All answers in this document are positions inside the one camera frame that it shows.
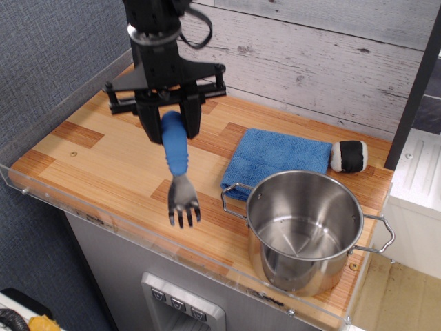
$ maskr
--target black cable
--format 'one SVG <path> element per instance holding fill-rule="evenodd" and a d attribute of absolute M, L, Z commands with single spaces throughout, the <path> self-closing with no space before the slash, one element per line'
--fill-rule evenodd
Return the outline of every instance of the black cable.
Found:
<path fill-rule="evenodd" d="M 0 309 L 0 323 L 12 331 L 30 331 L 23 317 L 12 309 Z"/>
<path fill-rule="evenodd" d="M 201 21 L 203 21 L 204 23 L 206 23 L 206 24 L 208 25 L 208 27 L 209 27 L 209 34 L 208 34 L 208 36 L 204 39 L 204 41 L 203 41 L 202 43 L 193 43 L 193 42 L 191 42 L 191 41 L 188 41 L 187 38 L 185 38 L 184 35 L 183 35 L 182 33 L 181 33 L 181 35 L 180 35 L 181 39 L 182 39 L 187 45 L 189 45 L 190 47 L 194 48 L 195 50 L 198 50 L 198 49 L 200 49 L 200 48 L 206 46 L 206 45 L 209 43 L 210 39 L 212 38 L 212 36 L 213 36 L 213 24 L 212 24 L 212 22 L 209 20 L 209 18 L 206 17 L 202 12 L 199 12 L 199 11 L 193 9 L 193 8 L 190 8 L 190 7 L 189 7 L 188 9 L 185 10 L 185 12 L 188 13 L 188 14 L 190 14 L 190 15 L 193 15 L 193 16 L 197 17 L 198 19 L 200 19 Z"/>

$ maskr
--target blue microfiber cloth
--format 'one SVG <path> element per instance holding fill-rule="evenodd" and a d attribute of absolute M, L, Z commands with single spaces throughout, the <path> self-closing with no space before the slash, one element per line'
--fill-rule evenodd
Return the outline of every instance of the blue microfiber cloth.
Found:
<path fill-rule="evenodd" d="M 326 173 L 332 143 L 277 132 L 248 129 L 243 135 L 220 186 L 235 183 L 256 186 L 264 178 L 286 170 Z M 228 197 L 246 201 L 250 191 L 237 186 Z"/>

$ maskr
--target button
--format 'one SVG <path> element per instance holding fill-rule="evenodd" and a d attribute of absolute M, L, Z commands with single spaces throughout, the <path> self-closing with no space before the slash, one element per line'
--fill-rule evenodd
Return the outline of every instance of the button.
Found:
<path fill-rule="evenodd" d="M 175 298 L 171 298 L 172 306 L 181 312 L 185 311 L 185 304 L 182 301 L 176 300 Z"/>
<path fill-rule="evenodd" d="M 165 301 L 165 294 L 162 293 L 161 291 L 158 291 L 157 289 L 152 288 L 152 294 L 156 300 Z"/>
<path fill-rule="evenodd" d="M 192 316 L 195 319 L 198 319 L 199 321 L 206 322 L 207 321 L 207 315 L 204 312 L 201 312 L 200 310 L 194 309 L 192 307 Z"/>

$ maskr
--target gray fabric wall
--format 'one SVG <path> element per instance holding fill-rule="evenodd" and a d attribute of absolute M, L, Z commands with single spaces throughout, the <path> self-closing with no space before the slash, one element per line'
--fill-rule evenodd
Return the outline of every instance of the gray fabric wall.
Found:
<path fill-rule="evenodd" d="M 0 2 L 0 163 L 11 166 L 131 61 L 121 0 Z M 57 210 L 0 182 L 0 289 L 66 330 L 110 330 Z"/>

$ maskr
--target white wooden wall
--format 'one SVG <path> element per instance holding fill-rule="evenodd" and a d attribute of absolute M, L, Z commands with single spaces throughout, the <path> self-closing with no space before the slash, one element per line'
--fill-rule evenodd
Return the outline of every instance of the white wooden wall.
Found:
<path fill-rule="evenodd" d="M 229 95 L 392 140 L 441 0 L 198 0 Z M 208 29 L 183 18 L 189 40 Z"/>

